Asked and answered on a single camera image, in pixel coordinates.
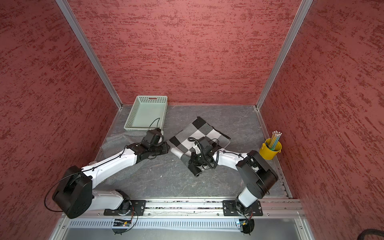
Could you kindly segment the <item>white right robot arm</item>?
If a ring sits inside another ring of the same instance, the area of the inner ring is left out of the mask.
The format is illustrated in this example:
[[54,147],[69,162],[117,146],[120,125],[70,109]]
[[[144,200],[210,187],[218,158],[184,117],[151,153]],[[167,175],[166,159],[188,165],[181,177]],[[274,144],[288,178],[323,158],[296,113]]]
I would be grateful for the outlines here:
[[192,153],[190,165],[195,168],[224,166],[238,171],[245,188],[237,196],[235,204],[237,211],[244,215],[251,211],[257,200],[268,195],[279,180],[275,170],[257,151],[241,154],[220,149],[214,154]]

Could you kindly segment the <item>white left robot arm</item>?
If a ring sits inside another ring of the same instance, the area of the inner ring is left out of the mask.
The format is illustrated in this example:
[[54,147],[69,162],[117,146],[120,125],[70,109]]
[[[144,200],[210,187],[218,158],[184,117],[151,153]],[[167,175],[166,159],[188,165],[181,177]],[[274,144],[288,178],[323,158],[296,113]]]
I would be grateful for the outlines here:
[[166,142],[150,145],[134,143],[103,161],[83,168],[68,168],[54,186],[52,200],[68,218],[74,219],[87,211],[108,210],[120,216],[133,214],[130,197],[121,190],[102,191],[96,187],[112,175],[143,160],[169,152]]

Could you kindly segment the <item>black white checkered scarf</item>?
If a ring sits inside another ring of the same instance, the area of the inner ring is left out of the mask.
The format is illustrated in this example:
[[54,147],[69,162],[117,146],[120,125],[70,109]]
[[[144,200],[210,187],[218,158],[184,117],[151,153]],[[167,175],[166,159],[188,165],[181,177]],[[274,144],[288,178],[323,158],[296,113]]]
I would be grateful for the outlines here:
[[218,143],[218,146],[215,149],[215,153],[219,149],[227,147],[231,142],[231,138],[229,136],[216,130],[201,117],[197,117],[197,119],[189,124],[185,129],[172,137],[170,139],[170,143],[173,146],[171,148],[171,152],[186,165],[186,167],[195,177],[198,177],[203,172],[203,170],[199,168],[188,167],[188,164],[192,153],[196,152],[197,140],[201,137],[208,137]]

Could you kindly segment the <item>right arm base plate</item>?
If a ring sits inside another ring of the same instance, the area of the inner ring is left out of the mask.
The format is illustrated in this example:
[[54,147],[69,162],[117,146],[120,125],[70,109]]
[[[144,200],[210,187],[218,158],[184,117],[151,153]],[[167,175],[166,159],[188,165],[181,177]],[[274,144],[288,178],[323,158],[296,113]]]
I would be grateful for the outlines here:
[[249,207],[244,207],[240,202],[234,200],[224,200],[223,202],[224,216],[246,216],[260,217],[263,216],[263,210],[260,201],[255,201]]

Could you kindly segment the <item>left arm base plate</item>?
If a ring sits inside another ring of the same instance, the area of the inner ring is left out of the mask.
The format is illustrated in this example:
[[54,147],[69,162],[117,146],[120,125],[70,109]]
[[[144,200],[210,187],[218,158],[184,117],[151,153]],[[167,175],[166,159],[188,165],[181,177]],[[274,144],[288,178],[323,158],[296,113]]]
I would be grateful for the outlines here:
[[142,216],[144,214],[146,203],[146,200],[124,200],[116,210],[105,209],[104,216],[129,217],[133,214]]

